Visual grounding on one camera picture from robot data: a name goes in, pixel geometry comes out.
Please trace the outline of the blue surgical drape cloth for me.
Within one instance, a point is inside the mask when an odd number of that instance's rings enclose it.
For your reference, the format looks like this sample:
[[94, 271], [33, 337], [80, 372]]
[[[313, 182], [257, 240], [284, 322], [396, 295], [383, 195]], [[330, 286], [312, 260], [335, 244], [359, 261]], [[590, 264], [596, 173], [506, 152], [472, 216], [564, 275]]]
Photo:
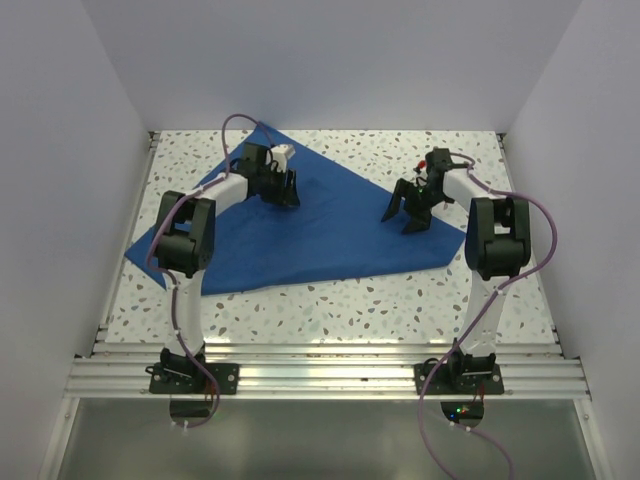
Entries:
[[221, 214], [203, 294], [435, 269], [456, 256], [464, 232], [433, 219], [429, 230], [405, 235], [405, 216], [380, 220], [388, 191], [300, 143], [294, 148], [300, 207], [253, 197]]

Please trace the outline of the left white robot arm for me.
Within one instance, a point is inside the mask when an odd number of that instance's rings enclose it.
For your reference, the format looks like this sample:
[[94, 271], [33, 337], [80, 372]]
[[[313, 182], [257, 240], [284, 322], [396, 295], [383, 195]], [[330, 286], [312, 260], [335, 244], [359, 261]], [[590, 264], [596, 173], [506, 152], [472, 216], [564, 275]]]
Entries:
[[294, 155], [291, 144], [247, 142], [240, 157], [214, 179], [185, 193], [167, 191], [161, 198], [147, 264], [161, 273], [169, 294], [170, 333], [161, 364], [179, 361], [172, 379], [185, 392], [201, 390], [208, 379], [201, 363], [205, 341], [200, 307], [216, 219], [254, 196], [278, 207], [298, 207], [296, 172], [288, 167]]

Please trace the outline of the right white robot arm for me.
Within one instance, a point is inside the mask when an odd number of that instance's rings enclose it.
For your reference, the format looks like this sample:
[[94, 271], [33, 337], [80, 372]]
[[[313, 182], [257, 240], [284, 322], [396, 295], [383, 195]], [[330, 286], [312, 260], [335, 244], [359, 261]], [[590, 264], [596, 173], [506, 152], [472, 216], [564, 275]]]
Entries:
[[471, 271], [471, 292], [463, 330], [454, 341], [445, 369], [451, 389], [468, 392], [481, 380], [471, 359], [496, 352], [508, 282], [531, 259], [530, 208], [526, 200], [500, 193], [474, 176], [472, 157], [435, 148], [414, 168], [414, 178], [396, 181], [384, 222], [405, 211], [404, 234], [429, 230], [434, 207], [456, 203], [467, 212], [464, 258]]

